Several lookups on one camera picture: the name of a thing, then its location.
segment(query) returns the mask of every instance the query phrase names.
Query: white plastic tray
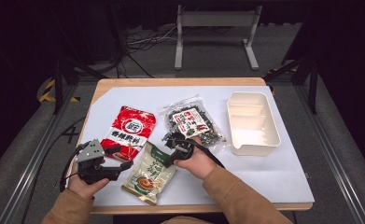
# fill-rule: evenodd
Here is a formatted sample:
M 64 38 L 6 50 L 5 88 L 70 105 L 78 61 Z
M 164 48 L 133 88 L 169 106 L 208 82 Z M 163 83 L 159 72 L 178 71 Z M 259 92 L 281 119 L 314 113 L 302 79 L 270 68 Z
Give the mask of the white plastic tray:
M 234 92 L 227 105 L 234 154 L 267 156 L 281 144 L 265 94 Z

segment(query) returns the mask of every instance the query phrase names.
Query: brown sleeve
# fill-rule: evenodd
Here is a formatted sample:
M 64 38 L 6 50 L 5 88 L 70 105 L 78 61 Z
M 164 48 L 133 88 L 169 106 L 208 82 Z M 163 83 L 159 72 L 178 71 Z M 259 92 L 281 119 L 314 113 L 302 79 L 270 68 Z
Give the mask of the brown sleeve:
M 203 187 L 231 224 L 291 223 L 269 200 L 221 167 L 206 177 Z
M 43 224 L 88 223 L 93 200 L 84 199 L 69 189 L 58 197 L 53 208 L 43 219 Z

